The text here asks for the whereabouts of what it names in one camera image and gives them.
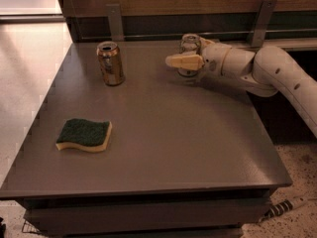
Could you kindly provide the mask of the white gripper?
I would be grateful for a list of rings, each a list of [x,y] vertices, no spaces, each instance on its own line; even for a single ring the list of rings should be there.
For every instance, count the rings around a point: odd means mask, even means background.
[[[231,46],[215,43],[200,37],[202,56],[200,55],[173,55],[165,59],[167,66],[197,71],[203,66],[216,76],[221,75],[226,55],[232,49]]]

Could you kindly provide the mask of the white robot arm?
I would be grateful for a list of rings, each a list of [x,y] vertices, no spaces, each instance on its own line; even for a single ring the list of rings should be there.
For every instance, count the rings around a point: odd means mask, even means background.
[[[186,34],[180,52],[168,56],[165,63],[184,76],[208,71],[235,79],[257,96],[280,92],[317,136],[317,81],[281,48],[268,46],[251,52]]]

